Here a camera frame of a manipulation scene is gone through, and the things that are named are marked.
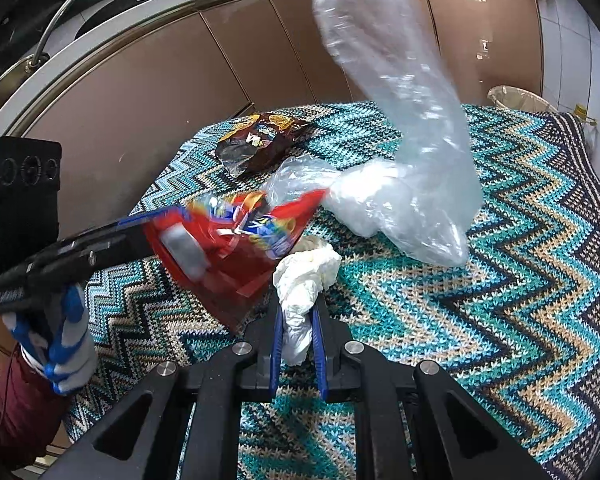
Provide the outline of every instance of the maroon sleeve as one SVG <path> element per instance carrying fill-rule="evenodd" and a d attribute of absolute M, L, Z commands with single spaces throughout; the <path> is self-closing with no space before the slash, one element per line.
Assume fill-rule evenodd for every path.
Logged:
<path fill-rule="evenodd" d="M 51 384 L 27 365 L 19 348 L 7 376 L 8 365 L 0 373 L 0 414 L 7 400 L 0 427 L 0 462 L 14 470 L 46 454 L 71 397 L 56 395 Z"/>

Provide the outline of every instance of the red plastic packaging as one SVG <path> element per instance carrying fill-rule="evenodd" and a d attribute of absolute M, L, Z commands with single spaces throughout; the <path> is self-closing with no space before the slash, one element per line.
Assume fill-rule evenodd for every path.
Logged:
<path fill-rule="evenodd" d="M 145 234 L 178 284 L 192 290 L 212 316 L 235 331 L 266 290 L 278 262 L 298 241 L 324 193 L 305 193 L 271 211 L 263 192 L 214 199 L 213 207 L 192 202 L 154 218 Z M 182 237 L 182 228 L 195 242 L 186 234 Z M 174 230 L 187 246 L 182 248 L 185 258 L 174 254 L 180 248 L 165 247 L 165 235 Z M 180 264 L 192 255 L 194 269 L 187 272 Z"/>

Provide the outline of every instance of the white countertop edge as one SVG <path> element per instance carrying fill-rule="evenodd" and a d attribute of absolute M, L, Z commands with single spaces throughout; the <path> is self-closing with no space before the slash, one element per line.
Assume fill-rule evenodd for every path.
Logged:
<path fill-rule="evenodd" d="M 0 109 L 0 136 L 9 131 L 20 113 L 26 110 L 59 75 L 85 56 L 128 28 L 192 1 L 194 0 L 150 0 L 122 12 L 90 30 L 78 40 L 72 41 L 31 76 Z"/>

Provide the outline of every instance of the hand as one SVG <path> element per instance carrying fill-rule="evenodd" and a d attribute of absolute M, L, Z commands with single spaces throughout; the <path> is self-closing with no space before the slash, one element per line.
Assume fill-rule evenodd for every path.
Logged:
<path fill-rule="evenodd" d="M 72 285 L 54 301 L 59 303 L 57 308 L 61 309 L 62 316 L 51 344 L 31 330 L 22 314 L 3 314 L 2 321 L 20 343 L 29 366 L 52 383 L 56 394 L 67 395 L 89 381 L 97 358 L 82 287 Z"/>

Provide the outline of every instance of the chevron pattern fabric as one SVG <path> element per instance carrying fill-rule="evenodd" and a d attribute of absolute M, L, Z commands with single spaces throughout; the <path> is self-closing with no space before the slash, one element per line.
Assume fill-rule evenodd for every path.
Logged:
<path fill-rule="evenodd" d="M 485 196 L 469 262 L 422 264 L 319 209 L 307 232 L 343 257 L 328 306 L 387 358 L 439 362 L 554 478 L 577 479 L 600 448 L 600 181 L 571 116 L 464 110 Z M 400 141 L 370 102 L 285 112 L 312 122 L 292 155 L 340 169 Z M 257 189 L 268 174 L 234 180 L 214 156 L 231 126 L 183 144 L 134 212 Z M 234 340 L 156 258 L 98 272 L 86 293 L 100 361 L 66 418 L 74 439 L 155 364 L 206 360 Z M 275 402 L 243 408 L 238 476 L 353 478 L 354 441 L 352 407 L 319 399 L 312 362 L 283 367 Z"/>

